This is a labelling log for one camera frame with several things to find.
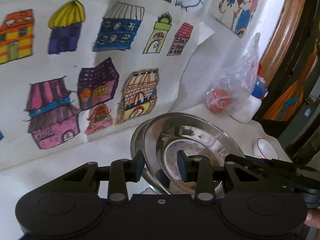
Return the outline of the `white bottle blue lid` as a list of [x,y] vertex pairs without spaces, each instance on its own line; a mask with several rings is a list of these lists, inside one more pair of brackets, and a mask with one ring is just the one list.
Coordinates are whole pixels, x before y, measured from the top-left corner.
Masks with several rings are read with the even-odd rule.
[[252,94],[240,109],[231,114],[231,117],[240,123],[248,123],[257,113],[267,94],[266,81],[258,75]]

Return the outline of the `cartoon bear picture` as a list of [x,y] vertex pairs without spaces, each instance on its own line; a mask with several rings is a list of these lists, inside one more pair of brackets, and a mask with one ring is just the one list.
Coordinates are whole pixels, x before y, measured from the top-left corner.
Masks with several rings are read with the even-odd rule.
[[210,13],[238,37],[243,37],[258,3],[259,0],[214,0]]

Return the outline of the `house drawings paper sheet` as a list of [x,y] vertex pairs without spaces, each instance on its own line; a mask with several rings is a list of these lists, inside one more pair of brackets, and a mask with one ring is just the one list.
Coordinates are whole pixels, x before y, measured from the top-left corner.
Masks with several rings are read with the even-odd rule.
[[1,169],[166,113],[212,34],[162,0],[1,0]]

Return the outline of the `wooden chair frame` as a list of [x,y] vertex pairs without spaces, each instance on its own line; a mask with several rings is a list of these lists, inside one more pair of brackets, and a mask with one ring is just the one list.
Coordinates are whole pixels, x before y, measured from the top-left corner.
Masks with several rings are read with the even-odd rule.
[[297,30],[306,0],[284,0],[277,25],[260,64],[262,76],[270,83],[278,71]]

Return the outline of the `clear plastic bag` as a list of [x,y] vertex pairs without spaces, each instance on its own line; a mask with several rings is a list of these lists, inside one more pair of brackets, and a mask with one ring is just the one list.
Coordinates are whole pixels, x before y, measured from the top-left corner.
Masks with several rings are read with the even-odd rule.
[[232,66],[222,69],[213,79],[211,90],[223,88],[235,94],[237,107],[240,109],[253,92],[259,68],[259,41],[261,33],[256,33],[250,40],[243,55]]

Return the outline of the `white bowl red rim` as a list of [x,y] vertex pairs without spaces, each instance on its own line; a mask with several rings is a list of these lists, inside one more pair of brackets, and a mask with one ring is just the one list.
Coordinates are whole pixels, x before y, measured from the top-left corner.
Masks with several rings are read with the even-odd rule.
[[254,147],[253,154],[260,159],[279,159],[275,148],[264,138],[259,138]]

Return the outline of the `red fruit in bag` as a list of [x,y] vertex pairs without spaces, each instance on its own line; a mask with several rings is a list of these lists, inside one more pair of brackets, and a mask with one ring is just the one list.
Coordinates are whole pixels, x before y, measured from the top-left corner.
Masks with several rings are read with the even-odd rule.
[[235,94],[223,88],[214,88],[206,94],[206,105],[215,114],[231,113],[237,107]]

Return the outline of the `steel plate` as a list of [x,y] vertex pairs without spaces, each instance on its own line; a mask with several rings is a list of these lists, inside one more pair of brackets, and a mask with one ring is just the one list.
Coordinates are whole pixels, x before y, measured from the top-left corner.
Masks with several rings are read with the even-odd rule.
[[177,152],[204,155],[214,166],[225,157],[244,157],[240,146],[222,129],[192,114],[168,113],[153,118],[143,134],[142,153],[148,171],[170,194],[194,194],[196,184],[185,183],[178,170]]
[[[136,155],[137,152],[142,150],[143,134],[151,120],[152,119],[146,120],[135,129],[130,142],[130,152],[132,158]],[[147,166],[145,166],[143,169],[142,177],[150,185],[146,190],[143,191],[143,193],[170,194],[170,192],[167,189],[165,189],[164,186],[160,185],[160,183],[153,178],[153,176],[148,171]]]

